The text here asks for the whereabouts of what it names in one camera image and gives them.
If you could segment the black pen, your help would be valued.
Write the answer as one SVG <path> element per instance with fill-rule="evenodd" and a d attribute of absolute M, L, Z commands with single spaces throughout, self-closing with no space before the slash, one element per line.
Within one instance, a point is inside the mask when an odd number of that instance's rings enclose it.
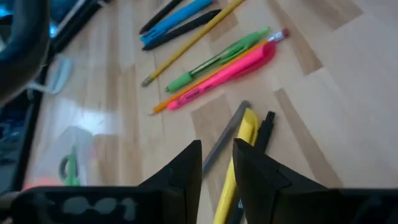
<path fill-rule="evenodd" d="M 208 22 L 210 22 L 220 12 L 221 12 L 221 9 L 215 9 L 215 10 L 209 11 L 209 12 L 201 15 L 200 17 L 197 17 L 196 19 L 180 26 L 179 28 L 176 28 L 176 29 L 162 35 L 155 41 L 143 46 L 142 50 L 143 51 L 152 50 L 152 49 L 154 49 L 160 45 L 163 45 L 173 39 L 176 39 L 177 37 L 179 37 L 183 34 L 186 34 L 200 26 L 203 26 L 203 25 L 207 24 Z"/>
<path fill-rule="evenodd" d="M 171 0 L 156 15 L 154 15 L 139 31 L 139 34 L 145 34 L 151 30 L 158 22 L 160 22 L 171 10 L 173 10 L 183 0 Z"/>
<path fill-rule="evenodd" d="M 261 151 L 263 154 L 267 149 L 267 145 L 271 138 L 272 130 L 274 127 L 275 113 L 269 111 L 265 120 L 262 121 L 261 125 L 257 129 L 257 139 L 254 143 L 254 148 Z M 243 203 L 239 198 L 233 207 L 231 218 L 228 224 L 240 224 L 244 214 Z"/>

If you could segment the blue pen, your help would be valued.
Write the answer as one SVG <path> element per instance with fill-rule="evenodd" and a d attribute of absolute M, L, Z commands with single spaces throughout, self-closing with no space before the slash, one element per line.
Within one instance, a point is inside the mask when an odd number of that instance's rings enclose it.
<path fill-rule="evenodd" d="M 147 45 L 155 41 L 160 36 L 164 35 L 168 30 L 206 8 L 213 2 L 214 0 L 194 0 L 170 16 L 165 16 L 151 30 L 141 35 L 141 42 L 144 45 Z"/>

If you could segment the pink highlighter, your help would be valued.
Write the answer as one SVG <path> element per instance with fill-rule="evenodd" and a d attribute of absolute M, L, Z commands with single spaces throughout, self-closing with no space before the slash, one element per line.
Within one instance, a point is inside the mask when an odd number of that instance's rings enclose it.
<path fill-rule="evenodd" d="M 243 77 L 251 73 L 267 62 L 269 62 L 276 52 L 276 41 L 270 41 L 258 49 L 254 50 L 247 56 L 218 72 L 208 80 L 184 93 L 182 96 L 173 100 L 167 105 L 168 110 L 176 110 L 195 100 L 199 96 L 211 91 L 212 89 L 239 77 Z"/>

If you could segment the clear box with orange lid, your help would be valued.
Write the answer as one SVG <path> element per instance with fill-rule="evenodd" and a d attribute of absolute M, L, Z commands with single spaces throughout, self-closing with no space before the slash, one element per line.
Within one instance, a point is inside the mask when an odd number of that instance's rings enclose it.
<path fill-rule="evenodd" d="M 65 186 L 58 175 L 61 159 L 76 146 L 80 186 L 102 183 L 94 136 L 87 130 L 71 126 L 39 156 L 24 189 L 39 186 Z"/>

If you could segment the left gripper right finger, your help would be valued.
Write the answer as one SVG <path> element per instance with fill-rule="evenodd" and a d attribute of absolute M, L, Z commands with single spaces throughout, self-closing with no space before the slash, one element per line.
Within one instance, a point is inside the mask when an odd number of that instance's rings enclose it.
<path fill-rule="evenodd" d="M 238 194 L 249 224 L 332 224 L 340 191 L 328 189 L 254 149 L 233 144 Z"/>

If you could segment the yellow highlighter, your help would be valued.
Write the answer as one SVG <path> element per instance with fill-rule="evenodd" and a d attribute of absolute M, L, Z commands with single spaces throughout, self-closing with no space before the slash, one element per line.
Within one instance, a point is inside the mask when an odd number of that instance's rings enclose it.
<path fill-rule="evenodd" d="M 244 110 L 243 118 L 239 127 L 237 138 L 244 140 L 250 145 L 254 145 L 257 139 L 259 121 L 252 109 Z M 240 224 L 243 206 L 238 196 L 237 184 L 234 174 L 234 162 L 231 158 L 224 186 L 215 212 L 214 224 Z"/>

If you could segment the green pen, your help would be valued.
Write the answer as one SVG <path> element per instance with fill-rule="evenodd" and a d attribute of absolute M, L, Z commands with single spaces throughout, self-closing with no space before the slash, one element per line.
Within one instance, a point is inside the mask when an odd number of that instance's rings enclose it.
<path fill-rule="evenodd" d="M 190 84 L 199 76 L 203 75 L 206 71 L 208 71 L 211 67 L 219 67 L 221 65 L 226 64 L 237 56 L 241 55 L 243 52 L 247 51 L 255 44 L 257 44 L 262 38 L 264 38 L 270 31 L 270 27 L 266 26 L 260 30 L 252 32 L 237 42 L 231 44 L 229 47 L 225 48 L 214 57 L 208 59 L 203 62 L 199 66 L 194 69 L 184 73 L 179 76 L 174 81 L 170 82 L 166 87 L 166 92 L 175 92 L 182 87 Z"/>

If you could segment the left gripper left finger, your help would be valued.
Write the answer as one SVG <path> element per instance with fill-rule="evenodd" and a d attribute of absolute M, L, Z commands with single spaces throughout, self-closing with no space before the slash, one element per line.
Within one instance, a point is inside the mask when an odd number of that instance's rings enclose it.
<path fill-rule="evenodd" d="M 139 224 L 196 224 L 201 193 L 201 141 L 192 141 L 139 187 Z"/>

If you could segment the orange pencil with eraser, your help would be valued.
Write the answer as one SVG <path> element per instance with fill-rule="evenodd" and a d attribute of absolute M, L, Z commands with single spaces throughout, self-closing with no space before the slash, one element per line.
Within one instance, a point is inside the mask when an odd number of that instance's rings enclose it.
<path fill-rule="evenodd" d="M 248 49 L 247 51 L 243 52 L 241 55 L 237 56 L 236 58 L 232 59 L 231 61 L 227 62 L 224 65 L 221 65 L 219 67 L 211 67 L 208 71 L 206 71 L 203 75 L 199 76 L 196 78 L 194 81 L 192 81 L 190 84 L 186 85 L 185 87 L 182 87 L 181 89 L 176 91 L 176 94 L 171 96 L 169 99 L 159 103 L 157 106 L 155 106 L 152 109 L 152 114 L 157 114 L 160 113 L 161 111 L 167 109 L 167 105 L 172 102 L 173 100 L 176 100 L 178 97 L 182 96 L 184 93 L 188 92 L 189 90 L 193 89 L 194 87 L 198 86 L 199 84 L 203 83 L 204 81 L 208 80 L 210 77 L 213 75 L 217 74 L 218 72 L 222 71 L 223 69 L 227 68 L 228 66 L 232 65 L 233 63 L 237 62 L 238 60 L 242 59 L 243 57 L 247 56 L 254 50 L 258 49 L 259 47 L 263 46 L 264 44 L 270 42 L 270 41 L 276 41 L 277 43 L 280 42 L 281 40 L 284 40 L 290 35 L 290 31 L 288 28 L 284 28 L 276 33 L 273 33 L 268 39 L 266 40 L 260 40 L 257 44 L 255 44 L 253 47 Z"/>

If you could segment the grey pen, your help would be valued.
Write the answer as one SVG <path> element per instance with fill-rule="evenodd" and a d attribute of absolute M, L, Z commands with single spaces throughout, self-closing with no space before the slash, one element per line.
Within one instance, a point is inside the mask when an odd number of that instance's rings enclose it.
<path fill-rule="evenodd" d="M 216 162 L 216 160 L 219 158 L 222 150 L 224 147 L 228 144 L 228 141 L 232 138 L 235 130 L 237 129 L 238 125 L 240 124 L 244 112 L 246 108 L 250 108 L 251 103 L 248 102 L 247 100 L 244 100 L 241 102 L 239 107 L 237 108 L 236 112 L 228 122 L 227 126 L 224 128 L 222 131 L 220 137 L 218 140 L 215 142 L 213 145 L 211 151 L 208 153 L 206 156 L 205 160 L 203 161 L 202 165 L 202 179 L 204 179 L 210 172 L 212 166 Z"/>

